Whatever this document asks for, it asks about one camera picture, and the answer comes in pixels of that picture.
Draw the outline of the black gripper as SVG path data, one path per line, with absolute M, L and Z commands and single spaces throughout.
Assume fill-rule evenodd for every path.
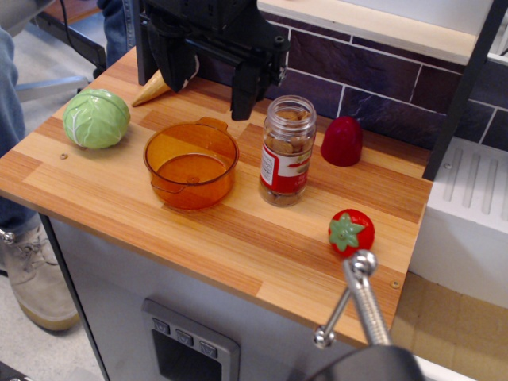
M 231 117 L 245 121 L 286 75 L 290 41 L 256 1 L 146 1 L 148 41 L 164 82 L 180 92 L 197 74 L 197 54 L 235 67 Z

